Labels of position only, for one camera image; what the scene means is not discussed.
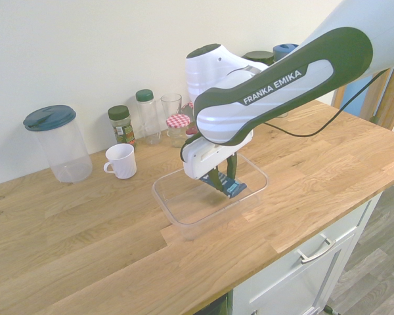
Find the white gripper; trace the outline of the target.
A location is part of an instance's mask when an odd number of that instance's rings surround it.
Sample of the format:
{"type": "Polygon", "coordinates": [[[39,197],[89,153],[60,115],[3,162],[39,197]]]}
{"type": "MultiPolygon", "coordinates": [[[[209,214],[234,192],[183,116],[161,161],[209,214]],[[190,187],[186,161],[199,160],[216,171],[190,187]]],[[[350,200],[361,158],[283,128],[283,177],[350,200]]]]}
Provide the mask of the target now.
{"type": "Polygon", "coordinates": [[[252,138],[253,131],[250,131],[241,143],[234,146],[224,146],[212,143],[200,134],[195,134],[185,141],[185,146],[180,153],[186,175],[192,179],[200,179],[209,172],[209,179],[215,189],[224,192],[225,174],[219,172],[215,167],[227,160],[227,176],[234,180],[237,168],[237,154],[235,153],[252,138]]]}

